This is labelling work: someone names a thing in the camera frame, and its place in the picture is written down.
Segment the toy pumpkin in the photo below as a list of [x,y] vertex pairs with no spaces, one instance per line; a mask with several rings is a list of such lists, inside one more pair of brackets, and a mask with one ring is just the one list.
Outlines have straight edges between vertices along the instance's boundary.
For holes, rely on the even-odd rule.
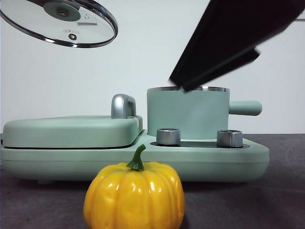
[[178,229],[184,216],[184,195],[169,165],[141,161],[144,145],[129,164],[103,168],[92,181],[84,202],[91,229]]

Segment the chrome knob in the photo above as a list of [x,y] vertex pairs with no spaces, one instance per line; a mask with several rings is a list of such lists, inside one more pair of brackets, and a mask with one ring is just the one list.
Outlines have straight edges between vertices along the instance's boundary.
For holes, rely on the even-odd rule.
[[217,144],[230,148],[242,147],[243,133],[239,130],[219,130],[217,131]]
[[180,130],[173,128],[161,128],[157,130],[157,144],[180,145]]

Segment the mint green saucepan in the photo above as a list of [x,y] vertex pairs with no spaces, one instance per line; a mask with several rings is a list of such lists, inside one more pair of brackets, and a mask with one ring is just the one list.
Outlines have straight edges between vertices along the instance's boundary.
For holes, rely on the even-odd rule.
[[232,101],[222,87],[199,87],[184,92],[178,87],[147,91],[148,135],[159,128],[180,129],[181,139],[215,139],[218,130],[228,129],[228,115],[259,115],[258,101]]

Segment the pumpkin stem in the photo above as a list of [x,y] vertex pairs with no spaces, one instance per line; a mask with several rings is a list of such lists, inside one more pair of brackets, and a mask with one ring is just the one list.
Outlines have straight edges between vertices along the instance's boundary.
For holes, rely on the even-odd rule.
[[145,145],[140,145],[134,155],[132,160],[128,163],[127,167],[138,170],[138,171],[143,171],[144,170],[144,166],[141,160],[141,152],[146,149]]

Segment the white backdrop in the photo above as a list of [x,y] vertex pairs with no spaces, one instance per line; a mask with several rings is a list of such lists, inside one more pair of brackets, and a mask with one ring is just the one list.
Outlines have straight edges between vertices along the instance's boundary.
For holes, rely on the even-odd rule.
[[[1,20],[1,132],[10,120],[109,115],[114,94],[136,99],[147,124],[146,90],[167,81],[208,1],[104,0],[119,24],[109,45],[74,49],[42,42]],[[207,85],[231,100],[258,100],[257,117],[231,115],[244,133],[305,133],[305,22],[258,47],[252,64]]]

